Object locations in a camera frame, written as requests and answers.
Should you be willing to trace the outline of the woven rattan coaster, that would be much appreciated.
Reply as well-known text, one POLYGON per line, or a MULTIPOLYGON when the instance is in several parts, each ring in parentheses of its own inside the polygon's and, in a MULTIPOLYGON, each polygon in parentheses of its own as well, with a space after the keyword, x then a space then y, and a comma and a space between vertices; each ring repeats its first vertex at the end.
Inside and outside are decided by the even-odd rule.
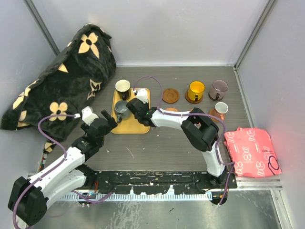
POLYGON ((176 108, 172 108, 172 107, 166 108, 165 110, 166 111, 171 111, 171 112, 178 112, 178 110, 176 108))

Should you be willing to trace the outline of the brown wooden saucer coaster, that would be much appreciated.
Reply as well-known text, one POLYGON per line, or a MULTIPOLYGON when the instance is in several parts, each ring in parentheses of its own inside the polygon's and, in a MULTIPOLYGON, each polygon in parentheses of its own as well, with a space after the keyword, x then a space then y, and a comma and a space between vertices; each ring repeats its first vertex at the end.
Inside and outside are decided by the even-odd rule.
POLYGON ((180 98, 179 92, 174 88, 166 88, 163 91, 162 100, 168 104, 176 103, 180 98))
POLYGON ((188 96, 188 91, 185 92, 185 99, 191 104, 198 104, 203 100, 203 96, 199 100, 192 100, 188 96))

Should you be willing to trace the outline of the light wooden coaster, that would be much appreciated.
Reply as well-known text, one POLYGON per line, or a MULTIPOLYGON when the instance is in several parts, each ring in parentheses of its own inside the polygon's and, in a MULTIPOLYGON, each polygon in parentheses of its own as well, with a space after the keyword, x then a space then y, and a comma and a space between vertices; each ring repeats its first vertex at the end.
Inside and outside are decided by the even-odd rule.
POLYGON ((209 114, 213 116, 211 119, 215 122, 224 121, 225 119, 225 114, 218 112, 215 108, 211 109, 209 114))

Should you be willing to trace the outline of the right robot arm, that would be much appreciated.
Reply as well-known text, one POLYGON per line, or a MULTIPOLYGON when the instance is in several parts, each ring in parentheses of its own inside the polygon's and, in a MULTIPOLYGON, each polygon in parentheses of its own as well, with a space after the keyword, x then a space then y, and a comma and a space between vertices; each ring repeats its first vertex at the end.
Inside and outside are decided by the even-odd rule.
POLYGON ((126 106, 134 114, 135 119, 144 126, 182 130, 191 145, 201 151, 211 186, 219 188, 226 182, 227 171, 220 158, 218 147, 219 128, 211 120, 211 115, 205 114, 199 108, 188 112, 150 108, 138 98, 130 100, 126 106))

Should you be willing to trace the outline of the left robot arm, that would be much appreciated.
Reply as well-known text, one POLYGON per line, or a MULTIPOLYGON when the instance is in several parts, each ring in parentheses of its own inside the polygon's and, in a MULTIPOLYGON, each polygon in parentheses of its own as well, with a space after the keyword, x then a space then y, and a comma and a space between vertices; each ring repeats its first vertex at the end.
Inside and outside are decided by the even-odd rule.
POLYGON ((79 187, 90 189, 95 185, 94 171, 85 162, 94 156, 104 145, 104 137, 117 123, 103 110, 102 117, 93 113, 87 106, 80 114, 85 134, 64 149, 64 154, 50 166, 30 178, 19 177, 13 184, 8 208, 12 211, 13 225, 17 229, 18 219, 33 226, 43 218, 48 208, 61 196, 79 187))

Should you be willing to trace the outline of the pink mug white interior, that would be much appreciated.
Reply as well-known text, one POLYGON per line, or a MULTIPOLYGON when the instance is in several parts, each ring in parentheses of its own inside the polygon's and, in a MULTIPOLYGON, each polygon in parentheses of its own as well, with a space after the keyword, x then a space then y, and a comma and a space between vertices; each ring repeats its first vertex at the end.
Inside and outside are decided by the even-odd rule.
POLYGON ((222 121, 225 119, 225 115, 228 112, 228 105, 224 102, 218 102, 215 104, 213 115, 222 121))

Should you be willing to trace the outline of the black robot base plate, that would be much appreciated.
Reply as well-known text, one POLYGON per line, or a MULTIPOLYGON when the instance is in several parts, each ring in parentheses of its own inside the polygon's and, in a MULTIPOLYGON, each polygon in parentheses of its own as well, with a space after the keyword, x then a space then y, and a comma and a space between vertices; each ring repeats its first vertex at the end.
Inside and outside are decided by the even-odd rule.
POLYGON ((97 190, 101 194, 145 193, 165 194, 172 187, 174 194, 204 194, 205 190, 223 189, 227 179, 217 182, 206 172, 198 171, 94 171, 82 189, 97 190))

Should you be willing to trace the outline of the black mug cream interior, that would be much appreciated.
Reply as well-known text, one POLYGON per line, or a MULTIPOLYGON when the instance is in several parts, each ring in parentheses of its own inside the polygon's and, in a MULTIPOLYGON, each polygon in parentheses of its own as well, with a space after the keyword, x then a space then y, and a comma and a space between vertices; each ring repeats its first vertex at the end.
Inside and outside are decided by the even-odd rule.
POLYGON ((115 84, 115 90, 118 92, 119 97, 126 101, 131 95, 131 84, 127 80, 119 80, 115 84))

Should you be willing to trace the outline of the purple mug black handle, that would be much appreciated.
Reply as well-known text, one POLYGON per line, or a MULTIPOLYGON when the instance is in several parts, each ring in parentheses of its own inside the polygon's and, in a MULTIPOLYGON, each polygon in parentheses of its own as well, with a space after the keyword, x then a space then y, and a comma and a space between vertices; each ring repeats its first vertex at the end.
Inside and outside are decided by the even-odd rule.
POLYGON ((209 91, 210 96, 216 97, 216 94, 219 93, 220 97, 224 97, 226 91, 228 90, 228 84, 223 80, 215 80, 212 84, 212 87, 209 91))

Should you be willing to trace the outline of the yellow mug black handle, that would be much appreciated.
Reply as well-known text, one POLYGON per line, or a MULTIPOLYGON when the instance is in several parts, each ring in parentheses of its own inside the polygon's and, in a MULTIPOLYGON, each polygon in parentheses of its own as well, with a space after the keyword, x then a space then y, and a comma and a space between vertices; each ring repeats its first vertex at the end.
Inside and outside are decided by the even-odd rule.
POLYGON ((188 96, 192 100, 199 100, 205 91, 204 83, 200 81, 193 81, 189 84, 188 96))

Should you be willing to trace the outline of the dark wooden coaster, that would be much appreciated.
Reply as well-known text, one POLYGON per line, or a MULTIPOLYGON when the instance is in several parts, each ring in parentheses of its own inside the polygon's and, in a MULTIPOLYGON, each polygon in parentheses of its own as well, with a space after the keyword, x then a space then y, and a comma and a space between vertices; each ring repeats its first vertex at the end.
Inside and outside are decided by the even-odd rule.
POLYGON ((210 98, 212 101, 217 101, 217 102, 223 100, 223 98, 224 98, 223 96, 220 97, 220 94, 219 94, 219 93, 216 94, 216 97, 210 96, 210 93, 208 94, 208 96, 209 96, 209 98, 210 98))

